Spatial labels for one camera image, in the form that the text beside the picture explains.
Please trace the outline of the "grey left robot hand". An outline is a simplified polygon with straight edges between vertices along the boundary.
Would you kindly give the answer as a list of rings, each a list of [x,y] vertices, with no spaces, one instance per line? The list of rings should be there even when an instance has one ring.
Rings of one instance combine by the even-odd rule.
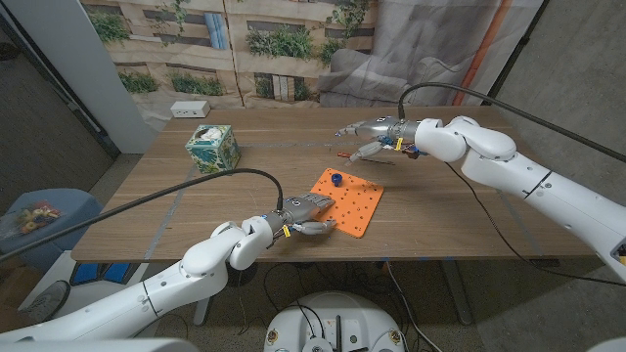
[[[335,228],[336,220],[318,221],[316,217],[326,213],[334,204],[330,197],[309,193],[285,199],[279,214],[286,225],[303,235],[323,235]]]

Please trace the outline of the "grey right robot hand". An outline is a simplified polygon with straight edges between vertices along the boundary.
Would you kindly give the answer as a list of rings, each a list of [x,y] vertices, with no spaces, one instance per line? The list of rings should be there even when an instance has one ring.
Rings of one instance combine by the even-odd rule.
[[[346,161],[348,166],[357,160],[369,158],[382,150],[394,150],[409,158],[418,158],[422,152],[416,147],[415,134],[419,123],[394,116],[358,121],[339,129],[337,136],[356,135],[368,144],[360,147]]]

